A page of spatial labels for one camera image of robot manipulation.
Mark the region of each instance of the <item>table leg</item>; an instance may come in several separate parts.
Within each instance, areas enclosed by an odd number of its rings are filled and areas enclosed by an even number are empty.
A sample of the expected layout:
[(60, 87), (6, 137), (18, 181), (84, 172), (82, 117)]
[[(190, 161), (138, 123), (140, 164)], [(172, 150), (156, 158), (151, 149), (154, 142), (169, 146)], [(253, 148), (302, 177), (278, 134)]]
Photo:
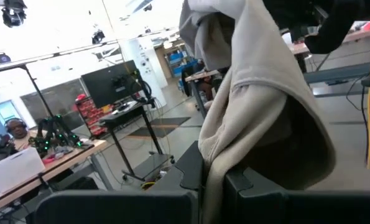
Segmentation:
[(153, 139), (153, 142), (155, 144), (155, 147), (157, 148), (157, 152), (159, 152), (159, 154), (162, 154), (162, 150), (160, 148), (160, 144), (159, 144), (159, 142), (157, 140), (157, 137), (155, 136), (155, 133), (153, 131), (152, 126), (150, 125), (149, 119), (147, 119), (147, 115), (146, 115), (145, 110), (142, 110), (142, 116), (143, 116), (143, 119), (145, 120), (147, 129), (149, 130), (150, 135), (152, 136), (152, 139)]
[(129, 172), (130, 174), (132, 174), (132, 175), (135, 175), (134, 170), (132, 169), (132, 167), (131, 167), (131, 165), (130, 165), (130, 163), (129, 163), (128, 159), (127, 159), (127, 156), (126, 156), (126, 155), (125, 155), (125, 153), (124, 153), (124, 150), (122, 149), (122, 147), (121, 147), (120, 143), (119, 143), (119, 142), (118, 142), (118, 140), (117, 140), (117, 137), (116, 137), (116, 134), (114, 133), (114, 130), (113, 130), (112, 128), (109, 128), (109, 132), (110, 132), (110, 134), (111, 134), (111, 137), (112, 137), (112, 138), (113, 138), (113, 140), (114, 140), (114, 143), (115, 143), (115, 145), (116, 145), (116, 147), (117, 147), (118, 151), (120, 152), (120, 155), (121, 155), (121, 157), (122, 157), (122, 159), (123, 159), (123, 161), (124, 161), (125, 165), (127, 166), (128, 172)]
[(107, 190), (114, 190), (113, 186), (110, 184), (110, 181), (106, 174), (104, 173), (102, 166), (99, 163), (98, 158), (94, 154), (91, 155), (91, 161), (93, 164), (93, 167), (95, 168), (95, 171), (99, 174), (100, 179), (102, 180), (104, 186), (106, 187)]
[(207, 111), (204, 108), (204, 103), (201, 100), (200, 94), (198, 93), (197, 86), (194, 80), (190, 81), (190, 86), (192, 87), (192, 92), (195, 95), (196, 102), (198, 108), (200, 109), (201, 115), (203, 116), (203, 118), (205, 118), (205, 116), (207, 115)]

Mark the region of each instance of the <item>computer monitor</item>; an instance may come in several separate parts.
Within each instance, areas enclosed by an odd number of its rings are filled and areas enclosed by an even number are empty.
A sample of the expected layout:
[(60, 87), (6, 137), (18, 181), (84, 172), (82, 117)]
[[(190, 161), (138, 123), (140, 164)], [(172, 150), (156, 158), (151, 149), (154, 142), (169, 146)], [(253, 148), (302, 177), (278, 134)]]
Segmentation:
[(88, 93), (97, 108), (142, 90), (132, 74), (137, 70), (133, 60), (82, 75)]

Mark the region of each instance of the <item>person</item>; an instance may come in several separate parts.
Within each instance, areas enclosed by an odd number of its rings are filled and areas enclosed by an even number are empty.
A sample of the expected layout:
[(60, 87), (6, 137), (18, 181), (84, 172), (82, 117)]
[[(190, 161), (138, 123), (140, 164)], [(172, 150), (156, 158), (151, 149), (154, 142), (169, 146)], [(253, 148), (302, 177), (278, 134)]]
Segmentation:
[[(189, 75), (192, 75), (200, 71), (206, 71), (205, 64), (202, 59), (199, 59), (197, 63), (193, 65), (193, 67), (182, 70), (182, 77), (189, 76)], [(196, 80), (196, 86), (197, 86), (198, 91), (203, 91), (205, 93), (205, 98), (207, 101), (211, 101), (213, 99), (213, 94), (212, 94), (213, 86), (212, 86), (211, 77), (206, 77), (206, 78), (201, 78), (199, 80)]]
[(37, 132), (27, 130), (27, 125), (19, 118), (6, 121), (6, 131), (14, 138), (16, 150), (20, 151), (29, 147), (29, 138), (36, 137)]
[[(20, 118), (12, 118), (5, 122), (6, 131), (14, 138), (14, 145), (16, 150), (21, 151), (27, 149), (29, 144), (30, 137), (36, 137), (37, 131), (28, 130), (27, 125), (23, 120)], [(49, 183), (59, 183), (66, 177), (73, 174), (73, 171), (67, 169), (60, 174), (56, 175), (54, 178), (49, 180)], [(34, 197), (38, 196), (39, 188), (34, 188), (31, 191), (27, 192), (21, 197), (21, 204), (28, 202), (29, 200), (33, 199)], [(25, 218), (27, 224), (33, 224), (34, 221), (34, 214), (30, 213)]]

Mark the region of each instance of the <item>metal rod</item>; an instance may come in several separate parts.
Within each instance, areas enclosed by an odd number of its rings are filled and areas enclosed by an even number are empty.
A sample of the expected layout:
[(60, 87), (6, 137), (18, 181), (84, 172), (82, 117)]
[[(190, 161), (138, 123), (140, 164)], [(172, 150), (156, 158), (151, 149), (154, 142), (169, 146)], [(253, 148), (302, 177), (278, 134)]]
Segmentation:
[(115, 135), (115, 133), (114, 133), (113, 128), (109, 127), (108, 129), (109, 129), (109, 132), (110, 132), (110, 134), (111, 134), (111, 137), (112, 137), (112, 138), (113, 138), (113, 140), (114, 140), (114, 143), (115, 143), (115, 144), (116, 144), (116, 146), (117, 146), (118, 151), (119, 151), (119, 152), (120, 152), (120, 154), (121, 154), (121, 157), (122, 157), (122, 159), (123, 159), (123, 161), (124, 161), (124, 163), (125, 163), (125, 165), (126, 165), (126, 167), (127, 167), (128, 171), (129, 171), (129, 173), (130, 173), (131, 175), (135, 175), (134, 170), (132, 169), (132, 167), (131, 167), (131, 165), (130, 165), (130, 163), (129, 163), (128, 159), (127, 159), (127, 156), (126, 156), (126, 155), (125, 155), (125, 153), (124, 153), (124, 150), (122, 149), (122, 147), (121, 147), (120, 143), (119, 143), (119, 142), (118, 142), (118, 140), (117, 140), (117, 137), (116, 137), (116, 135)]
[(319, 66), (316, 68), (315, 72), (318, 72), (321, 69), (321, 66), (326, 62), (328, 57), (330, 56), (331, 53), (326, 54), (326, 56), (323, 58), (323, 60), (320, 62)]
[(190, 81), (190, 86), (192, 88), (192, 92), (196, 98), (196, 102), (197, 102), (197, 105), (198, 105), (198, 109), (200, 110), (201, 112), (201, 115), (203, 116), (203, 118), (205, 118), (207, 116), (207, 111), (204, 107), (204, 103), (203, 101), (201, 100), (201, 96), (197, 90), (197, 86), (196, 86), (196, 83), (194, 80)]
[(31, 82), (33, 83), (33, 86), (34, 86), (35, 90), (37, 91), (38, 95), (39, 95), (39, 96), (40, 96), (40, 98), (41, 98), (42, 103), (44, 104), (45, 108), (47, 109), (47, 111), (48, 111), (48, 113), (49, 113), (49, 116), (50, 116), (51, 118), (53, 118), (53, 113), (52, 113), (52, 111), (50, 110), (50, 108), (49, 108), (49, 106), (48, 106), (48, 104), (47, 104), (47, 102), (46, 102), (45, 98), (42, 96), (42, 93), (41, 93), (40, 89), (38, 88), (37, 84), (35, 83), (35, 81), (34, 81), (33, 77), (31, 77), (31, 74), (30, 74), (29, 69), (27, 68), (27, 65), (22, 65), (22, 66), (21, 66), (21, 69), (24, 69), (24, 70), (27, 72), (27, 74), (29, 75), (29, 78), (30, 78)]
[(147, 129), (149, 130), (150, 135), (152, 136), (152, 139), (153, 139), (153, 142), (155, 144), (155, 147), (157, 148), (157, 152), (159, 152), (159, 154), (162, 154), (162, 150), (160, 148), (160, 144), (159, 144), (159, 142), (157, 140), (157, 137), (155, 136), (155, 133), (154, 133), (154, 130), (153, 130), (152, 126), (150, 125), (149, 119), (147, 119), (146, 112), (145, 112), (145, 110), (143, 108), (141, 108), (141, 109), (142, 109), (143, 119), (145, 120)]
[(98, 158), (94, 154), (91, 155), (91, 161), (95, 171), (99, 174), (102, 183), (106, 187), (107, 190), (114, 190), (113, 186), (110, 184), (108, 176), (104, 173), (102, 165), (99, 163)]

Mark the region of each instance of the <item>metal stand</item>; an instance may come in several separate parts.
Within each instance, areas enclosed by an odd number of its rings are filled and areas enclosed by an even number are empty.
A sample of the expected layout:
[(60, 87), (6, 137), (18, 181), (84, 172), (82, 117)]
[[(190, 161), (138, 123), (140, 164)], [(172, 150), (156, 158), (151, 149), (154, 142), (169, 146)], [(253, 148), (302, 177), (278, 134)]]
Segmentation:
[[(157, 149), (157, 153), (150, 152), (150, 156), (140, 163), (137, 167), (132, 168), (131, 164), (128, 161), (127, 156), (125, 155), (125, 152), (123, 148), (121, 147), (115, 133), (114, 128), (117, 125), (120, 125), (122, 123), (127, 122), (131, 118), (135, 116), (142, 115), (143, 119), (146, 123), (147, 129), (149, 130), (150, 136), (154, 142), (154, 145)], [(147, 115), (145, 110), (143, 109), (142, 105), (139, 105), (137, 108), (128, 111), (127, 113), (123, 114), (117, 114), (117, 115), (109, 115), (108, 118), (103, 119), (104, 126), (107, 127), (109, 130), (109, 133), (111, 134), (111, 137), (113, 138), (113, 141), (120, 152), (120, 155), (127, 167), (126, 170), (122, 170), (123, 172), (123, 180), (126, 180), (128, 176), (133, 177), (140, 181), (146, 181), (146, 178), (148, 178), (151, 174), (153, 174), (154, 171), (156, 171), (158, 168), (161, 167), (162, 164), (170, 160), (170, 162), (173, 164), (175, 161), (173, 159), (173, 156), (168, 154), (163, 154), (160, 144), (157, 140), (157, 137), (153, 131), (153, 128), (149, 122), (149, 119), (147, 119)]]
[(203, 116), (203, 118), (205, 118), (207, 116), (207, 111), (204, 107), (203, 101), (201, 100), (200, 94), (198, 93), (197, 86), (194, 80), (190, 81), (190, 86), (192, 88), (193, 94), (195, 95), (198, 109), (200, 109), (201, 115)]
[(34, 80), (34, 79), (33, 79), (33, 77), (31, 76), (30, 71), (29, 71), (29, 69), (27, 68), (27, 65), (22, 65), (20, 68), (21, 68), (21, 69), (23, 69), (23, 70), (25, 70), (25, 72), (28, 74), (28, 76), (29, 76), (29, 78), (30, 78), (31, 83), (33, 84), (33, 86), (34, 86), (35, 90), (37, 91), (37, 94), (40, 96), (42, 103), (44, 104), (45, 108), (47, 109), (47, 111), (48, 111), (48, 113), (49, 113), (49, 116), (50, 116), (51, 118), (53, 118), (53, 113), (52, 113), (52, 111), (50, 110), (50, 108), (49, 108), (49, 106), (48, 106), (48, 104), (47, 104), (47, 102), (46, 102), (45, 98), (42, 96), (42, 93), (41, 93), (40, 89), (38, 88), (37, 84), (35, 83), (35, 80)]

